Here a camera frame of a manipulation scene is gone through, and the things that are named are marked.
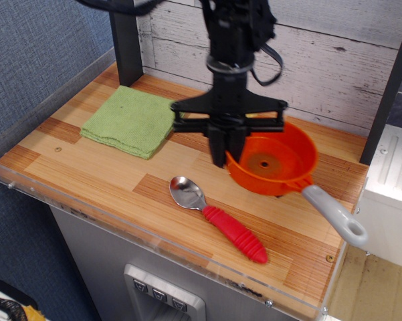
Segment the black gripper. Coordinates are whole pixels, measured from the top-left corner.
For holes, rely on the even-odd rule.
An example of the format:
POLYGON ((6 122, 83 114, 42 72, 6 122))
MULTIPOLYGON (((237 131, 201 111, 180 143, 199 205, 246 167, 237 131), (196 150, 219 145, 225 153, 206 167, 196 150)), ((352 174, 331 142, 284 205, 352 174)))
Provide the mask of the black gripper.
POLYGON ((227 150, 237 163, 241 158, 245 139, 253 132, 281 132, 284 130, 284 110, 287 102, 260 96, 247 89, 247 74, 213 72, 210 91, 193 98, 172 103, 175 113, 175 132, 207 133, 213 164, 225 164, 227 150), (245 115, 257 113, 258 117, 245 115))

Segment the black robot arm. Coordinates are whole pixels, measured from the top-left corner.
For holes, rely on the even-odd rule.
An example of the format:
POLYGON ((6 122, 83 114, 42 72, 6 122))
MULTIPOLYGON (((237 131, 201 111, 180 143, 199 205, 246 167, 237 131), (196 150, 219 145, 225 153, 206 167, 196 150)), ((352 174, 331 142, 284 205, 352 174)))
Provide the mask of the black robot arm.
POLYGON ((275 36, 276 18, 267 1, 203 1, 210 40, 207 67, 213 87, 207 93, 175 102, 175 132, 200 132, 209 140, 213 164, 223 167, 227 156, 241 157, 245 139, 255 132, 282 132, 287 102, 259 96, 247 89, 257 51, 281 66, 280 55, 267 45, 275 36))

